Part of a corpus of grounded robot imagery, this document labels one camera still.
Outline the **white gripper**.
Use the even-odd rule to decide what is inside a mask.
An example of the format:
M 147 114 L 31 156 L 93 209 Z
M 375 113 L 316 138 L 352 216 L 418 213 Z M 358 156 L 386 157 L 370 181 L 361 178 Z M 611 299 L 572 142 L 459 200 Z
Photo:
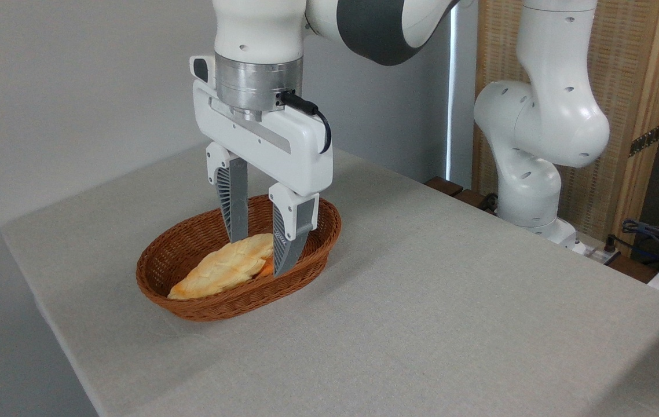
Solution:
M 297 264 L 309 232 L 318 227 L 318 193 L 333 178 L 321 119 L 281 98 L 284 92 L 301 92 L 303 61 L 252 64 L 192 56 L 189 66 L 197 125 L 213 140 L 207 147 L 208 182 L 216 188 L 229 240 L 248 236 L 249 163 L 279 182 L 268 195 L 273 273 L 283 275 Z

